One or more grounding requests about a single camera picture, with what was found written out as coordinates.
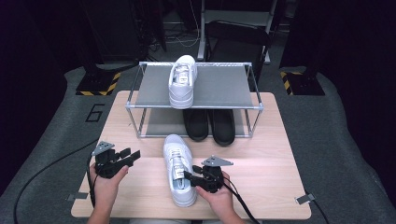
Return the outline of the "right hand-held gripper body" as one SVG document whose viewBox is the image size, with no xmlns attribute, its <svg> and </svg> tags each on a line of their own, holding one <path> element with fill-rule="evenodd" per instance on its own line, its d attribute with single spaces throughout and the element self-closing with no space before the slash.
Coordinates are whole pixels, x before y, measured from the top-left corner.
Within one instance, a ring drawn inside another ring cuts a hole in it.
<svg viewBox="0 0 396 224">
<path fill-rule="evenodd" d="M 215 193 L 223 185 L 222 166 L 233 165 L 232 161 L 224 160 L 215 155 L 210 156 L 202 162 L 202 175 L 204 176 L 205 186 L 204 189 L 208 192 Z"/>
</svg>

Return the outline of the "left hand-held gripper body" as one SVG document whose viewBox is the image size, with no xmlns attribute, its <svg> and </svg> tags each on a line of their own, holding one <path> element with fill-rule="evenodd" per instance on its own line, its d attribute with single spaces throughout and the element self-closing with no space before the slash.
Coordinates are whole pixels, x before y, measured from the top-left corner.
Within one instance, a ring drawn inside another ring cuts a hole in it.
<svg viewBox="0 0 396 224">
<path fill-rule="evenodd" d="M 112 178 L 125 164 L 125 158 L 114 149 L 114 144 L 101 141 L 93 151 L 95 171 L 103 178 Z"/>
</svg>

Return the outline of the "white sneaker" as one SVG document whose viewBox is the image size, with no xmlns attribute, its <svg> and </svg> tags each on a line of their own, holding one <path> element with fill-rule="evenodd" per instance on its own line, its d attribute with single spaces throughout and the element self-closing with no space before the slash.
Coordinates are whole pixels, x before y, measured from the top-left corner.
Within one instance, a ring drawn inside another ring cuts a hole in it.
<svg viewBox="0 0 396 224">
<path fill-rule="evenodd" d="M 195 60 L 190 55 L 179 57 L 173 64 L 168 80 L 169 102 L 173 108 L 186 109 L 192 106 L 196 78 Z"/>
<path fill-rule="evenodd" d="M 192 155 L 187 144 L 177 134 L 168 135 L 163 144 L 163 157 L 174 203 L 179 207 L 193 205 L 197 193 L 184 175 L 184 172 L 192 172 Z"/>
</svg>

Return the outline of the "black slipper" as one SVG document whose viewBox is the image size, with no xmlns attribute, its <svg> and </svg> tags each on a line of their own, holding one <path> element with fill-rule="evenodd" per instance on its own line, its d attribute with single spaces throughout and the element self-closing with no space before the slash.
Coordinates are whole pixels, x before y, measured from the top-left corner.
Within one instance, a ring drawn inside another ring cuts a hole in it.
<svg viewBox="0 0 396 224">
<path fill-rule="evenodd" d="M 235 139 L 233 111 L 231 109 L 215 109 L 210 110 L 208 115 L 215 142 L 222 147 L 227 147 Z"/>
<path fill-rule="evenodd" d="M 187 135 L 193 141 L 203 141 L 208 136 L 207 111 L 205 109 L 185 109 L 183 119 Z"/>
</svg>

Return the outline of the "metal shoe rack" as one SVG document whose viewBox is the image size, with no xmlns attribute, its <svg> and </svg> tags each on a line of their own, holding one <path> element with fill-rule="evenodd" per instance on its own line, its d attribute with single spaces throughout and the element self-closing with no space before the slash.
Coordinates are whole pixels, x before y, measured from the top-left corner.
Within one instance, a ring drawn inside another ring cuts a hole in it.
<svg viewBox="0 0 396 224">
<path fill-rule="evenodd" d="M 260 94 L 251 92 L 250 63 L 198 63 L 194 83 L 194 109 L 231 109 L 235 135 L 250 137 L 258 123 L 263 104 Z M 142 62 L 125 104 L 136 135 L 165 137 L 187 134 L 182 111 L 170 106 L 168 78 L 171 63 Z"/>
</svg>

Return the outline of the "person's right hand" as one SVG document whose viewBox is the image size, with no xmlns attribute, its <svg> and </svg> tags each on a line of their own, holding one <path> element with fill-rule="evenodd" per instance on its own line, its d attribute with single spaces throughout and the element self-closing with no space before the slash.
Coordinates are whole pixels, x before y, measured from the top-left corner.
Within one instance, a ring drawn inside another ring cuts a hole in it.
<svg viewBox="0 0 396 224">
<path fill-rule="evenodd" d="M 222 174 L 224 176 L 224 185 L 217 192 L 210 193 L 199 186 L 196 187 L 196 191 L 207 200 L 218 218 L 225 219 L 235 215 L 235 211 L 233 209 L 233 194 L 228 190 L 230 176 L 226 172 L 222 172 Z"/>
</svg>

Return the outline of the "person's left hand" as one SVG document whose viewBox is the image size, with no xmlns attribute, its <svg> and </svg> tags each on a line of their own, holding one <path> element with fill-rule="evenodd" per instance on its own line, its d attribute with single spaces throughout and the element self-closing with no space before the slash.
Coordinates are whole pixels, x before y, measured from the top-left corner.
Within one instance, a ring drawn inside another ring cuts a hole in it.
<svg viewBox="0 0 396 224">
<path fill-rule="evenodd" d="M 90 176 L 94 180 L 95 213 L 110 214 L 119 190 L 121 180 L 128 174 L 129 167 L 123 166 L 112 178 L 103 178 L 90 167 Z"/>
</svg>

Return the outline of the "black striped stand base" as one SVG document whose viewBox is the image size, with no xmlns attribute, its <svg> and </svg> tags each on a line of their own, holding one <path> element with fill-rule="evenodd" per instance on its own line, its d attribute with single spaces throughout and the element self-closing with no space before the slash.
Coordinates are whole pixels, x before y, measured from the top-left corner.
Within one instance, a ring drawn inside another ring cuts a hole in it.
<svg viewBox="0 0 396 224">
<path fill-rule="evenodd" d="M 299 72 L 280 73 L 288 95 L 324 95 L 316 77 L 309 77 Z"/>
<path fill-rule="evenodd" d="M 116 88 L 120 73 L 100 73 L 98 77 L 84 76 L 76 88 L 76 95 L 106 96 Z"/>
</svg>

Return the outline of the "white metal stand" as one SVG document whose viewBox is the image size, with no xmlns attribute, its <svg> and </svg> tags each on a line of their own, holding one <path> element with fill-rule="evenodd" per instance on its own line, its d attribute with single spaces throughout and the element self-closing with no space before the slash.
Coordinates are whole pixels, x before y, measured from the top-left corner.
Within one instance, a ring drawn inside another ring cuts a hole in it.
<svg viewBox="0 0 396 224">
<path fill-rule="evenodd" d="M 271 7 L 268 11 L 241 11 L 241 10 L 212 10 L 205 8 L 206 0 L 201 0 L 201 28 L 200 41 L 197 54 L 197 60 L 205 59 L 205 25 L 211 21 L 232 21 L 245 23 L 265 28 L 265 32 L 270 34 L 272 22 L 276 13 L 276 4 L 278 0 L 270 0 Z"/>
</svg>

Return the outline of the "grey floor mat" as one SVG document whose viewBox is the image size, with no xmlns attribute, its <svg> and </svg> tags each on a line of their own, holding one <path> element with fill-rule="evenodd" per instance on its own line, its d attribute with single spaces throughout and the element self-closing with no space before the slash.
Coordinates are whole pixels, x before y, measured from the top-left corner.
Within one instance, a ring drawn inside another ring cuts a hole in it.
<svg viewBox="0 0 396 224">
<path fill-rule="evenodd" d="M 84 224 L 66 198 L 78 192 L 89 152 L 103 129 L 86 118 L 93 105 L 108 113 L 112 96 L 77 96 L 81 70 L 66 74 L 67 91 L 41 139 L 0 195 L 0 224 Z M 322 96 L 289 96 L 280 73 L 266 68 L 259 82 L 276 101 L 305 189 L 314 194 L 312 216 L 268 224 L 396 224 L 396 208 L 347 129 L 342 101 L 326 77 Z"/>
</svg>

